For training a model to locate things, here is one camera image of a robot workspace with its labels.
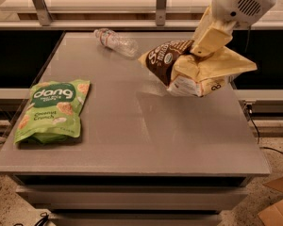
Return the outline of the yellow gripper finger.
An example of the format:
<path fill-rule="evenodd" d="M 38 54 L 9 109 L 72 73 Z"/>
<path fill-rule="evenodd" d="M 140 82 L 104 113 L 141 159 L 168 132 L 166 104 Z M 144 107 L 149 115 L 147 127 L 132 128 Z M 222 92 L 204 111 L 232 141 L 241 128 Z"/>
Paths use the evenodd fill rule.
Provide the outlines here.
<path fill-rule="evenodd" d="M 194 43 L 190 52 L 198 57 L 207 57 L 215 53 L 232 40 L 232 35 L 217 28 L 197 29 L 192 36 Z"/>

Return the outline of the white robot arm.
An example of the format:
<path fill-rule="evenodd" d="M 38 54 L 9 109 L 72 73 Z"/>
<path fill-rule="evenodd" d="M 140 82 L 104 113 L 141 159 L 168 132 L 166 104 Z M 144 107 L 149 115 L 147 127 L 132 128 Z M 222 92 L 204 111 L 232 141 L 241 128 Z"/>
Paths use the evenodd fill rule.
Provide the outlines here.
<path fill-rule="evenodd" d="M 235 28 L 251 27 L 277 0 L 211 0 L 192 39 L 191 53 L 206 57 L 231 42 Z"/>

